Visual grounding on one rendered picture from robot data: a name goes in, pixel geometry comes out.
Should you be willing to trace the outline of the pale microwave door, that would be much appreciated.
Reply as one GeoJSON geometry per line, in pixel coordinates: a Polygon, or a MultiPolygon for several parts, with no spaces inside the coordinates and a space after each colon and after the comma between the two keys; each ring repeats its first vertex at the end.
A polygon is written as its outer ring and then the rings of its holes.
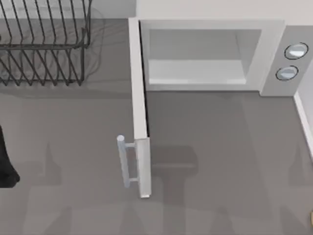
{"type": "Polygon", "coordinates": [[[128,27],[137,182],[139,195],[141,198],[145,199],[149,198],[152,194],[152,180],[150,138],[147,129],[139,20],[129,18],[128,27]]]}

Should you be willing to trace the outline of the pale microwave oven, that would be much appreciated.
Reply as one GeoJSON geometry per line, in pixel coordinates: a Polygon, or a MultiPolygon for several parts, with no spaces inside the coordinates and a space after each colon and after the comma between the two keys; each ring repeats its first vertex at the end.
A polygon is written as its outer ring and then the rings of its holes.
{"type": "Polygon", "coordinates": [[[148,91],[293,96],[313,59],[313,0],[136,0],[136,17],[148,91]],[[309,51],[287,59],[297,43],[309,51]]]}

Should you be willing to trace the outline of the round silver knob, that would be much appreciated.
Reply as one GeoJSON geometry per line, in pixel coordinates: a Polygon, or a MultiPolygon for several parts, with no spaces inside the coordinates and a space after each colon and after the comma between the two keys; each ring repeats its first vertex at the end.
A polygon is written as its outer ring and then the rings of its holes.
{"type": "Polygon", "coordinates": [[[288,66],[280,68],[276,72],[276,78],[280,81],[289,81],[295,78],[298,74],[298,68],[296,66],[288,66]]]}
{"type": "Polygon", "coordinates": [[[289,45],[284,52],[284,55],[289,60],[297,60],[304,57],[309,51],[309,47],[305,43],[297,43],[289,45]]]}

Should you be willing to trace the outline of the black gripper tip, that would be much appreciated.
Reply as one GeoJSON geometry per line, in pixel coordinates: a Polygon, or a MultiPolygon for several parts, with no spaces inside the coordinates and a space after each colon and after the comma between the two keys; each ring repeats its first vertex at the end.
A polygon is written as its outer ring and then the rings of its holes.
{"type": "Polygon", "coordinates": [[[0,188],[13,188],[19,181],[20,176],[9,159],[0,125],[0,188]]]}

